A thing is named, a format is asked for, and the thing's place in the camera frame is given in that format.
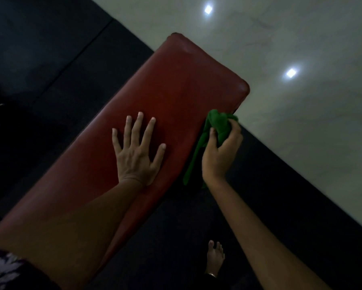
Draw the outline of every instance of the green towel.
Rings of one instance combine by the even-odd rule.
[[[233,119],[238,121],[239,119],[233,114],[219,113],[217,110],[211,110],[206,117],[205,126],[203,129],[203,134],[201,134],[200,139],[197,142],[197,147],[194,150],[193,158],[190,161],[189,167],[184,175],[184,185],[187,185],[192,174],[194,163],[196,161],[199,150],[202,147],[206,147],[209,140],[209,131],[211,127],[214,127],[217,132],[217,145],[221,146],[229,136],[232,126],[228,119]]]

